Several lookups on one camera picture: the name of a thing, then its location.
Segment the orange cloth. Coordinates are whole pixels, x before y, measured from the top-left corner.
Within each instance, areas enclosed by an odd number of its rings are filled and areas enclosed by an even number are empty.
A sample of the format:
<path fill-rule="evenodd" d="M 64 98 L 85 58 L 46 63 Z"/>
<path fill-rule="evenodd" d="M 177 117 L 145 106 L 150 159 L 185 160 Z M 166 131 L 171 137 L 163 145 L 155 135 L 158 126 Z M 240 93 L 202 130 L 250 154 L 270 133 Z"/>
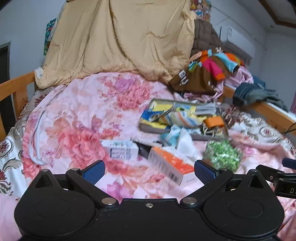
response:
<path fill-rule="evenodd" d="M 204 120 L 204 123 L 207 128 L 222 128 L 225 126 L 224 120 L 221 116 L 208 117 Z"/>

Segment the striped yellow plush toy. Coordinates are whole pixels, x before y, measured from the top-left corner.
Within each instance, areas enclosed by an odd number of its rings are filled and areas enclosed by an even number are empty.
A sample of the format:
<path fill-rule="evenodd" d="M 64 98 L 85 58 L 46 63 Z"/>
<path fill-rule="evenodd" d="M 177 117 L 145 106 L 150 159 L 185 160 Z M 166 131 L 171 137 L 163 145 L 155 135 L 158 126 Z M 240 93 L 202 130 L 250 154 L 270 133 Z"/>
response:
<path fill-rule="evenodd" d="M 197 128 L 206 118 L 206 116 L 197 116 L 190 111 L 171 111 L 161 116 L 158 122 L 167 126 L 176 125 L 184 128 Z"/>

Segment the black patterned sock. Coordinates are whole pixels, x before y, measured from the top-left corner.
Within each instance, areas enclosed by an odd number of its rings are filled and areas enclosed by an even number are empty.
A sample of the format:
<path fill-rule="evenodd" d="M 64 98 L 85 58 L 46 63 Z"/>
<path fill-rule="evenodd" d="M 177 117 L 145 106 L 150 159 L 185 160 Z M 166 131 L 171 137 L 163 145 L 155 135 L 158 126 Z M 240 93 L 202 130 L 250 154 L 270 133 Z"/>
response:
<path fill-rule="evenodd" d="M 149 157 L 149 153 L 152 147 L 162 147 L 163 145 L 158 142 L 146 142 L 141 140 L 133 140 L 138 146 L 138 154 L 146 159 Z"/>

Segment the white blue carton box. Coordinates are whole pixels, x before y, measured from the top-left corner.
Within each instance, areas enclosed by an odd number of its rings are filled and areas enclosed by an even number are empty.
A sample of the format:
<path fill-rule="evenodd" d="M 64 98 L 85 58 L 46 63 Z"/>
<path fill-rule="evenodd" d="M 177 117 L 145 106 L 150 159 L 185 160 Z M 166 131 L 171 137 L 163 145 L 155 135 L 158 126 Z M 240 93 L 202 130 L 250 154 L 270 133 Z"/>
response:
<path fill-rule="evenodd" d="M 135 161 L 138 157 L 138 145 L 133 141 L 101 140 L 100 142 L 111 159 Z"/>

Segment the brown quilted jacket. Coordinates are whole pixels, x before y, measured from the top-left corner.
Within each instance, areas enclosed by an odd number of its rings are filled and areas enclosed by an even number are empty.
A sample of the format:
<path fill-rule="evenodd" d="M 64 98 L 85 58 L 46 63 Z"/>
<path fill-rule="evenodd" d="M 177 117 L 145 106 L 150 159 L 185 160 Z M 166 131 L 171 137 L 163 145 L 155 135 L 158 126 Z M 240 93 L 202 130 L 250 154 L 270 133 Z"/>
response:
<path fill-rule="evenodd" d="M 221 48 L 223 52 L 227 51 L 210 22 L 196 19 L 194 23 L 195 37 L 191 49 L 191 57 L 200 51 L 208 49 Z"/>

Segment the grey green garment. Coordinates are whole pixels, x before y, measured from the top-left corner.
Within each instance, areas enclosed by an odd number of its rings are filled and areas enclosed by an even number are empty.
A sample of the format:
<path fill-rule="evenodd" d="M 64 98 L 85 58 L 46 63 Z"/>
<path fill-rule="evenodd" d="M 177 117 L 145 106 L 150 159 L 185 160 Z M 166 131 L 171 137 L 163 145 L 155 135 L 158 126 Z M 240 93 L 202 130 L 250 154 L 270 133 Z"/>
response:
<path fill-rule="evenodd" d="M 277 107 L 288 112 L 288 107 L 284 102 L 278 97 L 278 95 L 273 90 L 266 89 L 254 89 L 245 97 L 244 104 L 251 105 L 255 102 L 265 101 L 276 105 Z"/>

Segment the teal white striped cloth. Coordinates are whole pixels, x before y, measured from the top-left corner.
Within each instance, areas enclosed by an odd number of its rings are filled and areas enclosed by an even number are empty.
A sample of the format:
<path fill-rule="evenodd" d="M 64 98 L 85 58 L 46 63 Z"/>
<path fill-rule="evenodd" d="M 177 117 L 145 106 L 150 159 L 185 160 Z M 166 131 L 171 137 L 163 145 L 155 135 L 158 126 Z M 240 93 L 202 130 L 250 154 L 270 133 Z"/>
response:
<path fill-rule="evenodd" d="M 177 147 L 181 130 L 181 127 L 173 125 L 168 133 L 159 136 L 160 142 L 165 146 Z"/>

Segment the green white bead bag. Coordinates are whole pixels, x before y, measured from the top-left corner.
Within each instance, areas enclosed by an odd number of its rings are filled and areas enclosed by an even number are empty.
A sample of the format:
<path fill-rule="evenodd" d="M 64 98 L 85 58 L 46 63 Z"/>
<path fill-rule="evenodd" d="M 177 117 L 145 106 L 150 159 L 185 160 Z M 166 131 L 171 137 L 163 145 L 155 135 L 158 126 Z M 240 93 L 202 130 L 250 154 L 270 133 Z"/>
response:
<path fill-rule="evenodd" d="M 243 152 L 229 141 L 210 140 L 203 153 L 203 161 L 215 169 L 229 169 L 236 172 L 240 166 Z"/>

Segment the lilac pink garment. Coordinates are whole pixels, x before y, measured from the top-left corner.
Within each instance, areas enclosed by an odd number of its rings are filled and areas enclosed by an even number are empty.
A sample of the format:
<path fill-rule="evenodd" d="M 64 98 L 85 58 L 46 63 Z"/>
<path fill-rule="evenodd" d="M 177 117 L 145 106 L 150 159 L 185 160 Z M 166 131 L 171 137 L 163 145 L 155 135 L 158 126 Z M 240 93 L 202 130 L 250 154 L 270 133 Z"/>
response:
<path fill-rule="evenodd" d="M 240 66 L 238 70 L 230 77 L 219 81 L 214 87 L 215 94 L 213 96 L 206 94 L 192 94 L 185 93 L 184 98 L 187 100 L 198 100 L 200 102 L 212 102 L 216 101 L 223 94 L 224 84 L 237 88 L 242 83 L 254 84 L 253 76 L 247 68 Z"/>

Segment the white gauze cloth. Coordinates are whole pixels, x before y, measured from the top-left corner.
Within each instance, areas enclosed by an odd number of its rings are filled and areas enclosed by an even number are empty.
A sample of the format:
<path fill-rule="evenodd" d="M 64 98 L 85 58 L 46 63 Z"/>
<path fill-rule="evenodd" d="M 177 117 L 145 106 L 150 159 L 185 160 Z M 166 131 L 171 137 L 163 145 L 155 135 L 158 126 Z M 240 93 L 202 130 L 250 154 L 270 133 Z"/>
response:
<path fill-rule="evenodd" d="M 194 146 L 193 139 L 189 132 L 182 128 L 179 133 L 179 138 L 177 142 L 177 151 L 191 159 L 192 161 L 197 161 L 202 159 L 202 154 Z"/>

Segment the colourful brown striped garment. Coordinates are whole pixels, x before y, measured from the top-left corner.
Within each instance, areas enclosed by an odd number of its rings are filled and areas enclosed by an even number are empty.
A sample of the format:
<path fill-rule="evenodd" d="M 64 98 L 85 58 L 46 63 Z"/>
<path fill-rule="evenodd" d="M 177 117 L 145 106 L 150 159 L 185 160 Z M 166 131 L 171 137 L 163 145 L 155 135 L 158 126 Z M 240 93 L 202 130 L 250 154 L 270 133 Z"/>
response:
<path fill-rule="evenodd" d="M 178 93 L 214 96 L 215 87 L 235 73 L 244 62 L 222 48 L 200 51 L 187 66 L 169 81 L 169 88 Z"/>

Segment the grey cloth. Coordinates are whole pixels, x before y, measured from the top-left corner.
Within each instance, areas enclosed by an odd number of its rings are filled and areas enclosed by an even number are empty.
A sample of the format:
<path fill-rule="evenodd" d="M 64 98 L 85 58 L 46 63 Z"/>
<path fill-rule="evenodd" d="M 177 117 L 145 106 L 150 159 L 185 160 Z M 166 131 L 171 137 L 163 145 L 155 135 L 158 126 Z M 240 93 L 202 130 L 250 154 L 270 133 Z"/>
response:
<path fill-rule="evenodd" d="M 217 111 L 216 104 L 211 102 L 211 103 L 197 105 L 195 114 L 213 116 L 216 114 L 216 111 Z"/>

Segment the beige dotted blanket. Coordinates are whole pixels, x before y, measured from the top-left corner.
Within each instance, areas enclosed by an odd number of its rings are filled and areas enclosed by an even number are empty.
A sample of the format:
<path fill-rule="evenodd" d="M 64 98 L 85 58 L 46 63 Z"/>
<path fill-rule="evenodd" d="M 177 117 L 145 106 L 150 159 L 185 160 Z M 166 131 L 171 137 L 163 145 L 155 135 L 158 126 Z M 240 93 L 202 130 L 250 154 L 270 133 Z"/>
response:
<path fill-rule="evenodd" d="M 36 84 L 100 72 L 168 83 L 189 60 L 194 20 L 189 1 L 67 1 Z"/>

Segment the teal wall poster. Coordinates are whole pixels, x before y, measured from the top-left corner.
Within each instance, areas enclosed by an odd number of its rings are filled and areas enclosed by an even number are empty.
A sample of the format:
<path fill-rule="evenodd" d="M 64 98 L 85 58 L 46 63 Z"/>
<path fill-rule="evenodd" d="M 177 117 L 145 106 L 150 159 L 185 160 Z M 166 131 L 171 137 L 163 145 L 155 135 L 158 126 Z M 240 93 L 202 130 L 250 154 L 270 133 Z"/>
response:
<path fill-rule="evenodd" d="M 57 19 L 55 18 L 55 19 L 49 21 L 46 26 L 45 40 L 44 40 L 44 56 L 46 56 L 46 54 L 48 52 L 50 42 L 52 39 L 52 35 L 53 35 L 53 31 L 55 29 L 56 21 L 57 21 Z"/>

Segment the cartoon picture tray box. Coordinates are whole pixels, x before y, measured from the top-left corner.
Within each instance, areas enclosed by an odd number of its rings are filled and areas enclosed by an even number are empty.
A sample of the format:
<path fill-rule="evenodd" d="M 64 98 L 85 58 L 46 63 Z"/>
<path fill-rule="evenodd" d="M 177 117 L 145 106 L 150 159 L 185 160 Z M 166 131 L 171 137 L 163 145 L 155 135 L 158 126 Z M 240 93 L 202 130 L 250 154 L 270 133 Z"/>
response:
<path fill-rule="evenodd" d="M 161 116 L 171 112 L 171 111 L 190 111 L 191 113 L 195 114 L 196 106 L 204 104 L 204 103 L 191 103 L 191 102 L 184 102 L 184 101 L 175 101 L 175 100 L 168 100 L 168 99 L 152 99 L 145 109 L 139 119 L 139 128 L 143 132 L 147 133 L 168 133 L 171 129 L 171 126 L 164 125 L 159 123 L 158 120 Z M 217 111 L 216 114 L 213 116 L 221 116 L 222 114 L 216 105 Z M 195 141 L 221 141 L 225 140 L 229 137 L 227 125 L 222 128 L 207 128 L 204 121 L 203 123 L 197 128 L 185 128 L 189 134 L 191 135 L 192 139 Z"/>

